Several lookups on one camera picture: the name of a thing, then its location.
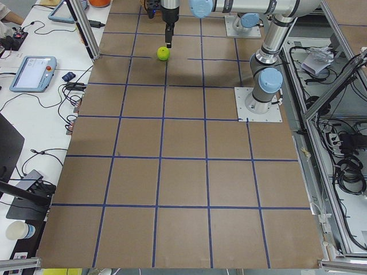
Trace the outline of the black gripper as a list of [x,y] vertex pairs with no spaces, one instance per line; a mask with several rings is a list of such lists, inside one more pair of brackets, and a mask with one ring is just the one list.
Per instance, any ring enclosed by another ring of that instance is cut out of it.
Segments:
[[167,48],[172,47],[172,39],[174,35],[175,23],[179,20],[179,7],[175,9],[167,9],[161,7],[162,19],[166,23],[165,27],[165,43]]

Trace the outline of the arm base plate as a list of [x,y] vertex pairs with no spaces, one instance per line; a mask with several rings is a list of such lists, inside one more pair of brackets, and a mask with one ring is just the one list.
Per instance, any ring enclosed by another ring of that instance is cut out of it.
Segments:
[[241,23],[241,17],[238,15],[226,15],[224,17],[227,37],[260,39],[261,33],[257,23],[253,26],[244,27]]
[[282,116],[276,95],[268,103],[253,98],[252,87],[235,87],[237,119],[242,122],[281,123]]

